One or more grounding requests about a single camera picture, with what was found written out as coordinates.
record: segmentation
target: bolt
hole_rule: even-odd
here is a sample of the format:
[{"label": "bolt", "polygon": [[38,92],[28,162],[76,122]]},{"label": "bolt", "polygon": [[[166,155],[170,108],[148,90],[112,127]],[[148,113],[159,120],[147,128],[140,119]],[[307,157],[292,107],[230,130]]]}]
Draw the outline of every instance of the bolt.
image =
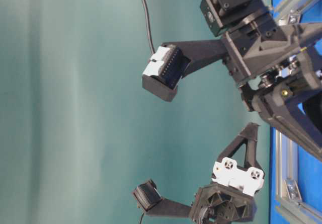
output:
[{"label": "bolt", "polygon": [[288,91],[287,91],[287,90],[282,90],[282,91],[281,91],[281,95],[282,95],[283,97],[287,97],[287,96],[288,96]]},{"label": "bolt", "polygon": [[229,3],[225,3],[225,4],[223,5],[223,8],[224,8],[224,9],[229,9],[229,6],[230,6],[230,5],[229,5]]},{"label": "bolt", "polygon": [[271,31],[266,31],[265,33],[267,38],[270,38],[272,36],[272,32]]},{"label": "bolt", "polygon": [[295,17],[291,17],[291,19],[290,19],[290,23],[291,23],[291,24],[295,24],[295,23],[296,23],[296,18],[295,18]]}]

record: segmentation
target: screw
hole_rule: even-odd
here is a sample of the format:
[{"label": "screw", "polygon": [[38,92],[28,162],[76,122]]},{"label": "screw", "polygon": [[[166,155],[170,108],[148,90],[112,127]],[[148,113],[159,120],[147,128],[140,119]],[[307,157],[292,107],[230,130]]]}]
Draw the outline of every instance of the screw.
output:
[{"label": "screw", "polygon": [[282,90],[282,91],[281,91],[281,95],[282,95],[283,97],[287,97],[287,96],[288,96],[288,91],[287,91],[287,90]]},{"label": "screw", "polygon": [[295,17],[291,17],[291,19],[290,19],[290,23],[291,23],[291,24],[296,23],[296,18],[295,18]]},{"label": "screw", "polygon": [[230,6],[230,5],[229,5],[229,3],[225,3],[225,4],[223,5],[223,8],[224,8],[224,9],[229,9],[229,6]]}]

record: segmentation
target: black cable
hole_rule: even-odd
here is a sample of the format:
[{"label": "black cable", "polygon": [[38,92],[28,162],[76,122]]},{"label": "black cable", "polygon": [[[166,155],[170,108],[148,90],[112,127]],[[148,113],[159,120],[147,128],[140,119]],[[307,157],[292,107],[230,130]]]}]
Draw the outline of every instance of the black cable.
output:
[{"label": "black cable", "polygon": [[146,32],[147,32],[147,39],[149,41],[150,50],[152,54],[155,54],[155,49],[153,46],[152,36],[151,36],[151,26],[150,26],[150,16],[149,11],[147,9],[146,0],[142,0],[144,13],[145,13],[145,24],[146,24]]},{"label": "black cable", "polygon": [[141,216],[141,218],[140,218],[139,224],[141,224],[141,223],[142,223],[142,219],[143,219],[143,217],[144,217],[144,212],[142,213],[142,216]]}]

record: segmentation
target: green backdrop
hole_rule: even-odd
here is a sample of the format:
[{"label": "green backdrop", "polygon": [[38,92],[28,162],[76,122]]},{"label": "green backdrop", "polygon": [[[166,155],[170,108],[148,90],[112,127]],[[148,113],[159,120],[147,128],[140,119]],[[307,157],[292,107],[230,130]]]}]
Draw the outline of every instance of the green backdrop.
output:
[{"label": "green backdrop", "polygon": [[[147,1],[156,46],[213,38],[201,0]],[[220,62],[184,79],[171,104],[144,91],[140,0],[0,0],[0,16],[1,224],[137,223],[130,192],[150,177],[189,204],[249,121],[262,125],[266,171],[254,223],[268,223],[269,127]]]}]

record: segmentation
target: black 3d-printed part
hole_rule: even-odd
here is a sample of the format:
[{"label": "black 3d-printed part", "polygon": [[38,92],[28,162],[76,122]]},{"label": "black 3d-printed part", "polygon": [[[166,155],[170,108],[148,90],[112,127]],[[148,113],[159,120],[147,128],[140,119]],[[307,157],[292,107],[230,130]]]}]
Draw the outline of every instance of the black 3d-printed part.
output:
[{"label": "black 3d-printed part", "polygon": [[133,191],[133,196],[137,200],[139,206],[145,211],[150,210],[162,200],[161,196],[155,190],[155,185],[152,180],[136,187]]},{"label": "black 3d-printed part", "polygon": [[218,183],[199,188],[189,218],[197,224],[252,221],[257,208],[254,198]]}]

